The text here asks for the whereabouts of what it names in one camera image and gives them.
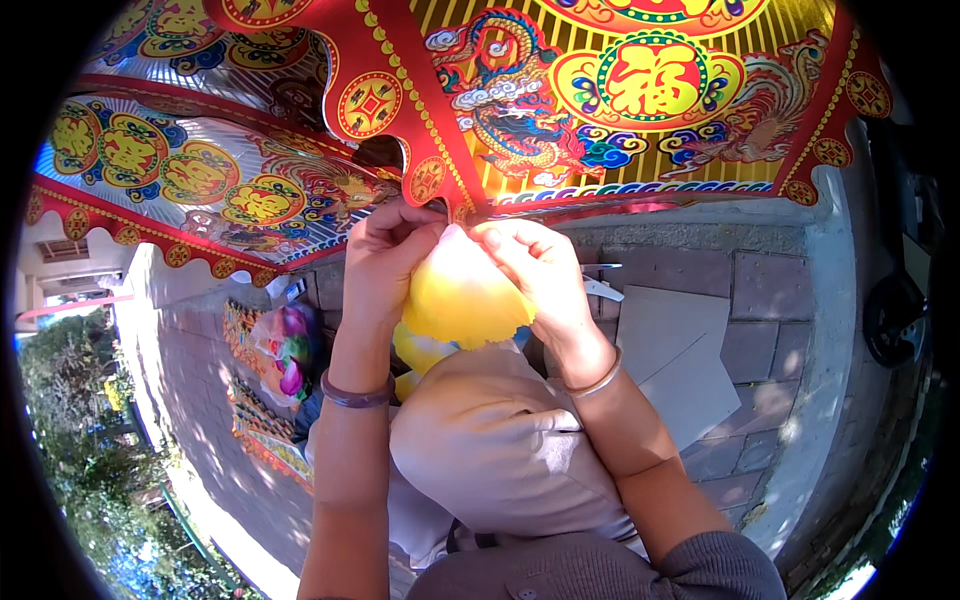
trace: green foliage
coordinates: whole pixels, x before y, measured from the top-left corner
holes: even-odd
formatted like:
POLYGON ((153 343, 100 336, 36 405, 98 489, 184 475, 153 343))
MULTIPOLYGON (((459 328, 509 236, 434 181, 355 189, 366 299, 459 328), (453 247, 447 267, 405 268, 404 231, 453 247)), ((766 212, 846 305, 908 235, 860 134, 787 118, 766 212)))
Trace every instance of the green foliage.
MULTIPOLYGON (((21 347, 24 395, 34 421, 47 482, 67 524, 112 592, 129 598, 230 598, 220 580, 161 500, 144 495, 166 479, 170 452, 131 444, 119 427, 132 422, 133 384, 114 360, 106 314, 62 319, 21 347), (125 410, 109 408, 104 381, 125 410)), ((243 577, 225 559, 237 583, 243 577)), ((247 590, 246 598, 259 597, 247 590)))
POLYGON ((119 421, 102 383, 115 369, 112 342, 106 313, 97 309, 62 319, 23 343, 18 360, 24 392, 39 426, 77 432, 102 420, 119 421))
POLYGON ((806 596, 823 598, 840 588, 852 572, 869 562, 880 568, 926 478, 926 466, 933 459, 941 416, 943 390, 932 389, 926 396, 924 413, 917 423, 917 435, 907 451, 906 463, 890 494, 860 543, 851 548, 840 564, 832 564, 823 579, 806 596))

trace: yellow paper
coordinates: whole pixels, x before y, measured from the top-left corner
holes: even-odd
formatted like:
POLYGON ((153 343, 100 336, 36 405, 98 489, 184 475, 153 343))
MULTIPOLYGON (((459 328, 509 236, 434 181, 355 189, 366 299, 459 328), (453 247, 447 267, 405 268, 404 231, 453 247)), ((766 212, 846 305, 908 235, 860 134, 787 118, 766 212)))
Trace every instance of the yellow paper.
POLYGON ((536 312, 487 253, 450 225, 414 271, 402 321, 412 333, 473 350, 510 339, 536 312))
POLYGON ((396 379, 394 394, 396 399, 403 402, 414 392, 414 388, 420 383, 422 377, 416 371, 408 371, 396 379))
POLYGON ((458 348, 427 335, 415 335, 405 323, 398 323, 394 328, 394 350, 407 366, 424 375, 458 348))

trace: plastic bag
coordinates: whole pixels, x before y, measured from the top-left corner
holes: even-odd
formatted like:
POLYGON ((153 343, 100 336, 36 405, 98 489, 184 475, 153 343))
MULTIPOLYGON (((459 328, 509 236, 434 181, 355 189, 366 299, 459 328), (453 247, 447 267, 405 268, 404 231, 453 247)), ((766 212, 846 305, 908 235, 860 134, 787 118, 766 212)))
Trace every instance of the plastic bag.
POLYGON ((298 406, 310 396, 313 311, 303 304, 290 304, 263 314, 251 331, 260 353, 264 375, 261 387, 280 406, 298 406))

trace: bracelet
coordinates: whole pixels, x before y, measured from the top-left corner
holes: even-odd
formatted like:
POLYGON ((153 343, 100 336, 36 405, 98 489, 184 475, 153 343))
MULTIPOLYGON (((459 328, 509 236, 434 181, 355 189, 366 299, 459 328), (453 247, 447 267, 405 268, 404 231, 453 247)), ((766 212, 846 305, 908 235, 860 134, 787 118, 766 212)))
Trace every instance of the bracelet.
POLYGON ((330 369, 327 369, 324 371, 323 376, 321 376, 320 389, 324 392, 325 397, 330 398, 333 402, 341 406, 346 406, 347 408, 373 408, 374 406, 379 406, 384 402, 389 402, 390 398, 394 396, 396 380, 394 379, 393 373, 389 373, 387 375, 387 383, 376 392, 371 392, 369 394, 354 394, 352 392, 338 390, 330 385, 330 380, 326 376, 326 374, 329 372, 330 369))
POLYGON ((584 397, 595 392, 599 392, 607 387, 607 384, 613 381, 613 378, 616 377, 616 374, 620 372, 620 364, 623 362, 623 352, 620 350, 620 346, 614 346, 613 349, 616 351, 616 359, 613 361, 613 366, 610 367, 610 370, 607 371, 607 374, 604 375, 600 381, 597 381, 593 385, 587 386, 586 388, 577 388, 576 390, 570 389, 564 385, 564 391, 566 394, 570 397, 584 397))

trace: white cloth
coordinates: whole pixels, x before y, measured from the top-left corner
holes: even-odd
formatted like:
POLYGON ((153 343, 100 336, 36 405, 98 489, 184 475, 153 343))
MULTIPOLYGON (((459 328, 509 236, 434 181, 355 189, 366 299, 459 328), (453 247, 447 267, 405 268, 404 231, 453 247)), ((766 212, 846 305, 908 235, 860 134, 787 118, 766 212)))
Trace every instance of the white cloth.
POLYGON ((592 531, 643 553, 572 401, 512 342, 446 357, 391 412, 390 540, 413 568, 445 554, 455 516, 500 544, 592 531))

